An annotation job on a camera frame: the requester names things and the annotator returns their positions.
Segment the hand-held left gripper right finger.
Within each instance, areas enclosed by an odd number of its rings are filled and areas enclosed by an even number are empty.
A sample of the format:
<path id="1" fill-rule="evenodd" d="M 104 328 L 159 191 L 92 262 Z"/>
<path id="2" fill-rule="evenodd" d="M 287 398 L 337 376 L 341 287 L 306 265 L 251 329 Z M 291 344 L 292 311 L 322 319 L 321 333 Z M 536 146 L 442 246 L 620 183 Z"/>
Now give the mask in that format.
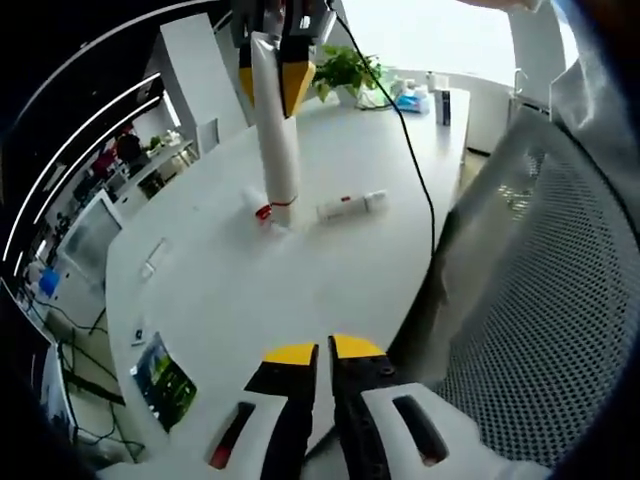
<path id="1" fill-rule="evenodd" d="M 405 378 L 371 341 L 328 339 L 334 420 L 351 479 L 493 479 L 476 424 Z"/>

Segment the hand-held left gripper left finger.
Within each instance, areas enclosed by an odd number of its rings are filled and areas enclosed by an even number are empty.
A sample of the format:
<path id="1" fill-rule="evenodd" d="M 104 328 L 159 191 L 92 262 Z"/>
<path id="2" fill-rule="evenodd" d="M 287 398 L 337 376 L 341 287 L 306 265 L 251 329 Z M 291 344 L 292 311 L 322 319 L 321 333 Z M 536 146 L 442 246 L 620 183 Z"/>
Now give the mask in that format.
<path id="1" fill-rule="evenodd" d="M 298 479 L 312 433 L 319 345 L 265 354 L 215 430 L 205 457 L 217 479 Z"/>

